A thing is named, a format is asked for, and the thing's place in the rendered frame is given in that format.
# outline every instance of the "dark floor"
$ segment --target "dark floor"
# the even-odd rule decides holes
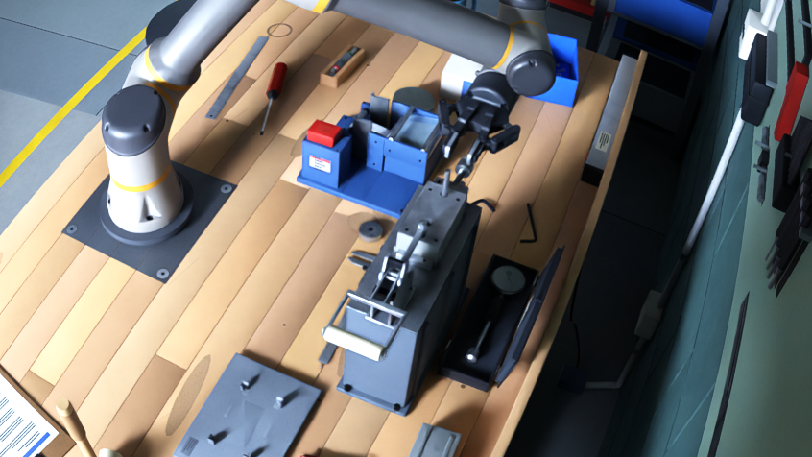
[[[604,210],[527,409],[506,455],[594,457],[619,391],[573,394],[558,387],[564,366],[590,381],[614,381],[636,342],[640,306],[655,286],[679,164],[665,149],[671,133],[633,117]]]

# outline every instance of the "metal ring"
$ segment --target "metal ring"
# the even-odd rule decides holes
[[[276,30],[274,30],[274,32],[271,32],[271,29],[273,27],[276,27],[276,26],[279,26],[279,25],[283,25],[283,26],[287,27],[288,28],[288,33],[285,34],[285,35],[274,35],[274,32],[276,32]],[[285,24],[284,22],[279,22],[278,24],[274,24],[274,25],[268,27],[268,29],[265,32],[268,33],[268,36],[272,36],[274,38],[285,38],[286,36],[293,33],[293,27],[289,26],[288,24]]]

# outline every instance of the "red handle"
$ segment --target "red handle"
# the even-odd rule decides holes
[[[285,85],[285,75],[288,73],[288,65],[283,62],[277,63],[274,66],[274,73],[271,74],[271,82],[268,83],[268,90],[265,91],[265,95],[271,99],[275,100],[279,94],[282,93],[282,86]]]

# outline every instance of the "red block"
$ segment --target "red block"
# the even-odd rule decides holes
[[[310,129],[307,129],[307,141],[313,141],[328,148],[335,146],[340,136],[341,127],[323,121],[316,121],[310,126]]]
[[[780,141],[785,134],[792,134],[792,126],[798,117],[800,100],[803,98],[803,91],[806,90],[806,83],[809,82],[809,67],[803,63],[795,62],[787,81],[787,91],[784,94],[784,102],[781,104],[781,112],[778,114],[776,127],[773,129],[773,136],[776,141]]]

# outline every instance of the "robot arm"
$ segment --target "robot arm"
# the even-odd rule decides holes
[[[519,95],[540,95],[556,79],[547,38],[547,0],[501,0],[499,18],[447,0],[287,0],[314,12],[335,11],[482,63]]]

